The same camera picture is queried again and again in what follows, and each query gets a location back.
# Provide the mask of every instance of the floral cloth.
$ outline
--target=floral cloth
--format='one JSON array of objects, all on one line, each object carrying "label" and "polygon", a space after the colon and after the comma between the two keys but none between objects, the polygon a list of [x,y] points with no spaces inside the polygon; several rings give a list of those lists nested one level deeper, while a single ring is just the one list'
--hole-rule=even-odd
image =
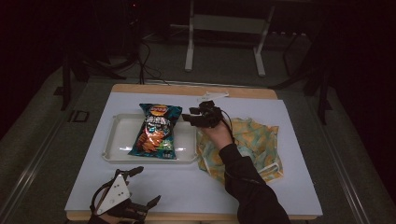
[{"label": "floral cloth", "polygon": [[[249,156],[265,182],[283,176],[277,154],[278,126],[266,126],[253,119],[232,119],[233,137],[242,156]],[[197,132],[198,165],[201,170],[224,184],[224,164],[219,149],[202,132]]]}]

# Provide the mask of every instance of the black sleeve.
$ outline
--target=black sleeve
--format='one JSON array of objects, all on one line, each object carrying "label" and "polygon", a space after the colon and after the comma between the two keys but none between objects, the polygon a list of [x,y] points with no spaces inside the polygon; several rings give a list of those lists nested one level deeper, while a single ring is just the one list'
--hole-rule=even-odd
[{"label": "black sleeve", "polygon": [[239,202],[239,223],[290,223],[274,191],[257,173],[250,157],[242,157],[236,144],[224,147],[219,155],[225,164],[225,189]]},{"label": "black sleeve", "polygon": [[108,222],[102,220],[99,216],[91,215],[88,224],[108,224]]}]

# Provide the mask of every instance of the gray floor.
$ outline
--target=gray floor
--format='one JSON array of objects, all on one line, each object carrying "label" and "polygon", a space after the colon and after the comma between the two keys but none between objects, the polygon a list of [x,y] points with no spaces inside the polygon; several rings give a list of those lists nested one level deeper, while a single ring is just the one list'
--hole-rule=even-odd
[{"label": "gray floor", "polygon": [[[262,53],[267,77],[258,77],[251,46],[245,42],[228,46],[199,38],[194,67],[184,72],[186,36],[175,32],[169,42],[151,35],[147,83],[206,83],[265,88],[288,78],[282,50],[289,38],[270,35]],[[301,60],[306,39],[298,40],[288,54],[291,70]],[[142,47],[142,58],[148,49]],[[136,83],[137,65],[120,74]],[[24,113],[0,143],[1,220],[5,223],[64,223],[64,206],[78,175],[85,153],[114,83],[92,76],[88,83],[73,81],[73,101],[60,111],[62,98],[54,96],[62,85],[62,69],[51,75]],[[308,171],[323,209],[323,217],[309,223],[396,223],[396,208],[382,186],[356,130],[340,105],[336,92],[329,92],[332,110],[327,125],[316,115],[318,97],[304,96],[304,80],[277,91],[285,101]],[[89,111],[85,123],[67,122],[72,110]],[[25,185],[18,185],[24,180]]]}]

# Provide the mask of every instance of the snack bag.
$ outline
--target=snack bag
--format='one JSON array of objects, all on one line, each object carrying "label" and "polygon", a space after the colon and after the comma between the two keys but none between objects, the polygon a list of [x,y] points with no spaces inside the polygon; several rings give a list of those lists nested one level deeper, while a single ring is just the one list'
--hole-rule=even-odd
[{"label": "snack bag", "polygon": [[129,155],[176,159],[173,129],[182,107],[174,105],[140,104],[145,120]]}]

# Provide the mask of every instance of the black device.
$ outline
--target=black device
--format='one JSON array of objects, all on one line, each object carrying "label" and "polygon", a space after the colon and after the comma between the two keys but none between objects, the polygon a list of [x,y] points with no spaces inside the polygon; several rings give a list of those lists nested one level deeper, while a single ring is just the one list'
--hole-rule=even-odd
[{"label": "black device", "polygon": [[190,113],[182,114],[182,118],[191,126],[200,128],[214,128],[223,120],[221,109],[213,101],[204,101],[198,107],[190,107]]},{"label": "black device", "polygon": [[[127,217],[136,220],[134,223],[145,223],[146,215],[149,209],[157,205],[161,199],[161,195],[149,201],[146,205],[133,203],[129,198],[132,193],[127,189],[127,177],[132,177],[142,173],[143,166],[136,167],[129,171],[116,170],[114,178],[102,185],[92,197],[91,211],[93,214],[101,215],[107,212],[113,217]],[[96,197],[105,190],[103,200],[98,207],[95,206]]]}]

